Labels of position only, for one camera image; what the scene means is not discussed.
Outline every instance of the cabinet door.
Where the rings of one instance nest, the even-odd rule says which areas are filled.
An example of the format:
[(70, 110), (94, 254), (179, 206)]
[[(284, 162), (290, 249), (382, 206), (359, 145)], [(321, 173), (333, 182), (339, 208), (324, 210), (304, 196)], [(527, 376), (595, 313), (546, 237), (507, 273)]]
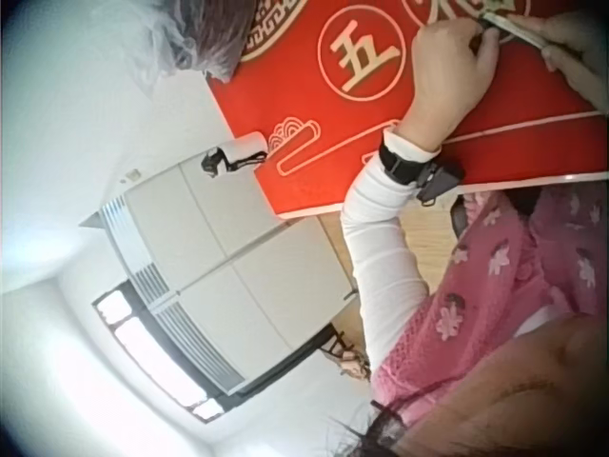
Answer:
[(343, 309), (351, 290), (317, 218), (306, 219), (235, 261), (284, 339), (298, 348)]
[(179, 167), (169, 169), (126, 195), (142, 238), (171, 288), (191, 284), (225, 260)]
[(251, 381), (290, 353), (232, 267), (214, 271), (181, 293), (180, 303), (226, 359)]
[(203, 154), (180, 167), (197, 203), (228, 255), (281, 224), (250, 169), (211, 178), (201, 169)]

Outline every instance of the white circle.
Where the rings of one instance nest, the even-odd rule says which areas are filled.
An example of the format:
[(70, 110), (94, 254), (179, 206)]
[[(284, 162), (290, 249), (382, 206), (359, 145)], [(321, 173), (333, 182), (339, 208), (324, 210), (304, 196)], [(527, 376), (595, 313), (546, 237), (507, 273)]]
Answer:
[[(406, 9), (406, 12), (410, 16), (410, 19), (415, 21), (415, 23), (419, 27), (425, 27), (425, 26), (429, 25), (429, 24), (424, 24), (423, 22), (421, 22), (421, 20), (417, 17), (417, 15), (410, 8), (410, 5), (408, 5), (408, 0), (402, 0), (402, 4), (403, 4), (403, 7)], [(524, 15), (528, 16), (530, 14), (530, 12), (531, 12), (531, 0), (526, 0), (526, 4), (524, 6)], [(512, 38), (514, 38), (514, 35), (509, 34), (508, 36), (503, 38), (501, 40), (501, 42), (502, 43), (506, 43), (506, 42), (510, 41)]]
[[(322, 40), (324, 38), (324, 34), (325, 34), (328, 26), (338, 16), (340, 16), (344, 12), (350, 11), (350, 10), (370, 10), (370, 11), (374, 11), (374, 12), (380, 14), (387, 21), (389, 21), (389, 23), (396, 30), (396, 32), (398, 33), (398, 36), (400, 37), (400, 45), (402, 46), (402, 61), (400, 63), (400, 69), (398, 70), (398, 74), (396, 74), (396, 77), (393, 79), (393, 81), (391, 81), (389, 86), (387, 86), (385, 89), (383, 89), (379, 93), (377, 93), (375, 95), (371, 95), (369, 97), (354, 97), (354, 96), (348, 95), (348, 94), (344, 93), (342, 90), (338, 89), (336, 86), (334, 86), (332, 84), (332, 82), (330, 81), (330, 78), (328, 78), (327, 74), (325, 74), (324, 65), (322, 64)], [(395, 88), (396, 84), (398, 84), (398, 81), (400, 81), (400, 77), (402, 76), (402, 73), (403, 73), (403, 68), (406, 65), (406, 41), (403, 39), (403, 34), (402, 34), (402, 31), (400, 30), (400, 27), (398, 26), (398, 23), (396, 21), (394, 21), (393, 18), (391, 16), (389, 16), (389, 14), (387, 14), (386, 12), (384, 12), (383, 10), (381, 10), (379, 8), (371, 7), (369, 5), (354, 5), (351, 7), (343, 8), (342, 10), (335, 12), (332, 15), (332, 17), (330, 17), (325, 22), (324, 28), (322, 29), (322, 33), (320, 33), (320, 38), (317, 42), (317, 63), (320, 66), (320, 71), (322, 72), (322, 76), (324, 77), (325, 82), (336, 93), (341, 95), (343, 98), (346, 98), (347, 100), (351, 100), (353, 102), (371, 102), (371, 101), (381, 98), (382, 96), (387, 94), (390, 90)]]

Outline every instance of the wooden floor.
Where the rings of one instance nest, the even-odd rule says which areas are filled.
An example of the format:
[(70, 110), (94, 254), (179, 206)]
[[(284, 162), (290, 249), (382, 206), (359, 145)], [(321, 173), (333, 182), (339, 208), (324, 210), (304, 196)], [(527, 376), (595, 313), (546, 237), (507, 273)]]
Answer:
[[(447, 195), (431, 208), (423, 208), (419, 202), (411, 202), (404, 209), (400, 218), (406, 233), (406, 242), (417, 255), (419, 271), (429, 284), (431, 291), (435, 290), (440, 283), (450, 252), (455, 246), (456, 237), (450, 224), (449, 214), (454, 200), (454, 195)], [(324, 225), (345, 271), (355, 285), (351, 274), (353, 267), (344, 243), (339, 213), (325, 214), (319, 216), (319, 219)], [(351, 343), (364, 349), (358, 300), (347, 306), (332, 324), (338, 330), (344, 331), (346, 338)]]

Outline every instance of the hand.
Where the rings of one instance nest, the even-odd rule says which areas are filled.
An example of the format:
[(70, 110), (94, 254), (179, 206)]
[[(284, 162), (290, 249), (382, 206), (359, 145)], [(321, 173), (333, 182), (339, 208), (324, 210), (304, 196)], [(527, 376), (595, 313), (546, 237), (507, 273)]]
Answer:
[(569, 12), (540, 19), (509, 16), (515, 24), (529, 29), (551, 45), (541, 51), (550, 71), (560, 70), (567, 83), (600, 112), (607, 115), (607, 30), (582, 12)]
[(482, 27), (472, 19), (437, 22), (412, 43), (415, 96), (395, 132), (435, 151), (483, 98), (495, 76), (499, 31), (487, 30), (478, 55), (470, 48)]

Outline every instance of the window frame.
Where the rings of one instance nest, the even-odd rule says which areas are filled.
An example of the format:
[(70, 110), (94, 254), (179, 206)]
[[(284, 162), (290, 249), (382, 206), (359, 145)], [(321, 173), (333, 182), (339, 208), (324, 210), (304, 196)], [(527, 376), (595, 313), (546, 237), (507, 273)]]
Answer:
[[(130, 315), (121, 319), (120, 321), (117, 321), (114, 324), (109, 324), (104, 318), (102, 312), (99, 310), (98, 306), (106, 298), (108, 298), (111, 293), (114, 293), (117, 290), (123, 293), (123, 296), (131, 307), (132, 312)], [(275, 367), (271, 368), (266, 373), (251, 381), (247, 386), (242, 387), (241, 389), (235, 392), (232, 392), (230, 395), (227, 395), (226, 393), (224, 393), (223, 390), (217, 387), (213, 383), (213, 381), (211, 381), (198, 368), (196, 368), (192, 364), (192, 362), (190, 362), (190, 360), (184, 355), (182, 350), (175, 345), (169, 335), (167, 335), (167, 333), (156, 321), (152, 313), (148, 310), (146, 304), (144, 303), (144, 300), (142, 300), (142, 297), (140, 297), (137, 290), (135, 289), (135, 286), (131, 283), (129, 279), (119, 284), (116, 288), (113, 288), (112, 290), (109, 290), (108, 292), (102, 294), (99, 298), (93, 301), (92, 305), (102, 323), (112, 334), (112, 338), (114, 338), (114, 340), (119, 344), (119, 346), (123, 348), (129, 358), (144, 372), (148, 379), (150, 379), (165, 395), (167, 395), (173, 402), (175, 402), (176, 405), (188, 411), (191, 416), (195, 417), (204, 424), (209, 424), (215, 421), (216, 419), (226, 415), (232, 409), (239, 407), (253, 396), (259, 394), (269, 386), (273, 385), (276, 381), (283, 378), (292, 369), (294, 369), (301, 362), (307, 359), (313, 352), (315, 352), (315, 350), (321, 348), (331, 338), (337, 335), (336, 329), (331, 324), (328, 324), (310, 340), (304, 343), (300, 348), (296, 349), (294, 352), (292, 352), (292, 354), (284, 358), (284, 360), (277, 364)], [(197, 386), (199, 386), (206, 392), (207, 397), (205, 398), (205, 400), (188, 407), (181, 405), (140, 365), (138, 360), (129, 352), (129, 350), (118, 339), (115, 333), (121, 325), (123, 325), (125, 322), (132, 318), (140, 319), (142, 325), (152, 336), (152, 338), (157, 342), (157, 344), (161, 347), (161, 349), (167, 353), (171, 360), (173, 360), (173, 362), (181, 370), (183, 370), (184, 373)], [(194, 413), (194, 409), (196, 409), (206, 401), (212, 399), (218, 402), (218, 404), (224, 410), (224, 413), (217, 414), (208, 419), (205, 419)]]

